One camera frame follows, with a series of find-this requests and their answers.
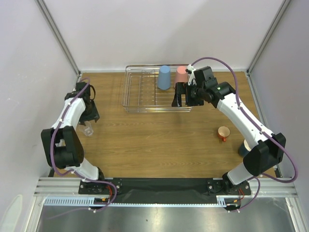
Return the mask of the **light blue plastic cup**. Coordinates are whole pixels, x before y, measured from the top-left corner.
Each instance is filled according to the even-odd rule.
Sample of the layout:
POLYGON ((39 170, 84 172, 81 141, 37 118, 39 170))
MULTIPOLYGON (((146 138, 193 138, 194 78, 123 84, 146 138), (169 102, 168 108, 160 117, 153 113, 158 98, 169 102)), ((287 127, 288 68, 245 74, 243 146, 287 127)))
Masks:
POLYGON ((167 90, 171 85, 170 67, 163 65, 159 69, 157 86, 161 90, 167 90))

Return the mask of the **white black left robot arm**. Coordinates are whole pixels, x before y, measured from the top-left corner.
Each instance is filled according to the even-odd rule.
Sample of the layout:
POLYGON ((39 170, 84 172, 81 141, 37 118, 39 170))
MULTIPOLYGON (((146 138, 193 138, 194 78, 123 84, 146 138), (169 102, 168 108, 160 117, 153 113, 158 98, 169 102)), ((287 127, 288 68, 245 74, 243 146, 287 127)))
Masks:
POLYGON ((106 188, 104 174, 84 157, 76 133, 78 125, 100 119, 92 93, 96 92, 88 78, 76 83, 75 90, 65 96, 60 116, 51 128, 42 130, 41 139, 47 163, 59 176, 75 174, 82 181, 90 182, 89 188, 99 194, 106 188))

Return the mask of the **clear plastic cup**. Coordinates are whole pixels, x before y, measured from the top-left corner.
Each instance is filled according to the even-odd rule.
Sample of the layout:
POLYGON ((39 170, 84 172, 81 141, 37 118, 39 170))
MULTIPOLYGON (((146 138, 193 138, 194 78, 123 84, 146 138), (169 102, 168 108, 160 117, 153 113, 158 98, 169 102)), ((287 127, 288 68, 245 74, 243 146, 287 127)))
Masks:
POLYGON ((85 121, 79 125, 79 130, 85 135, 85 136, 91 136, 94 133, 94 130, 92 128, 90 121, 85 121))

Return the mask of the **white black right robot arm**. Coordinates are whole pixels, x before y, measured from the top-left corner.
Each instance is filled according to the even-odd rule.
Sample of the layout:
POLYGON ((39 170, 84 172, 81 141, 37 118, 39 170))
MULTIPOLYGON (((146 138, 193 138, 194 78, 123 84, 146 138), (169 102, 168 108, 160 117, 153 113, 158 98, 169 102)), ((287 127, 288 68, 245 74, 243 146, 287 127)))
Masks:
POLYGON ((223 175, 223 191, 234 194, 244 181, 259 176, 282 162, 286 138, 266 128, 241 102, 236 90, 228 83, 218 83, 211 67, 184 69, 187 82, 175 84, 173 107, 181 107, 182 95, 187 106, 203 106, 208 102, 226 115, 246 140, 250 151, 241 164, 223 175))

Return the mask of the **pink plastic cup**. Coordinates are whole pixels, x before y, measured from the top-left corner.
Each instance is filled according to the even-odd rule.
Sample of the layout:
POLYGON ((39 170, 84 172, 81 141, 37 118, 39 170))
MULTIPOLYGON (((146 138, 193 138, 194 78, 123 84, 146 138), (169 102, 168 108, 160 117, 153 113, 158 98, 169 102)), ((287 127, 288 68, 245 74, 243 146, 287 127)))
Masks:
POLYGON ((188 74, 186 72, 186 66, 179 66, 176 70, 175 78, 174 78, 174 83, 178 82, 183 82, 186 83, 188 82, 188 74))

